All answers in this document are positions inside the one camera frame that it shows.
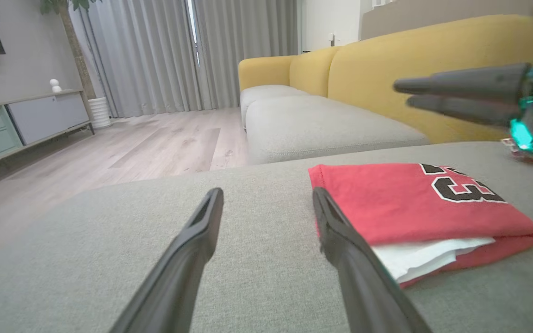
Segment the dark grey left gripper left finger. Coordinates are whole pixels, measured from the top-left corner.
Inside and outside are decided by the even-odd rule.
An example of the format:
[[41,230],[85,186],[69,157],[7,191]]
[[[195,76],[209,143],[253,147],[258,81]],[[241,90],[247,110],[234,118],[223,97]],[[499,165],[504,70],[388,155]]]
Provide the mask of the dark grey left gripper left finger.
[[224,196],[205,194],[113,325],[112,333],[187,333],[205,265],[217,247]]

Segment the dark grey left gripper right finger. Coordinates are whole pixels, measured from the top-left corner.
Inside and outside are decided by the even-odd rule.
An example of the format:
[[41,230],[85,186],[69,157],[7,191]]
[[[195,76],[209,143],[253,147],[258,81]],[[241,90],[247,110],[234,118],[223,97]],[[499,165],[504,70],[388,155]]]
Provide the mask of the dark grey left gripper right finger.
[[353,333],[429,333],[429,325],[328,190],[313,189],[320,250],[338,271]]

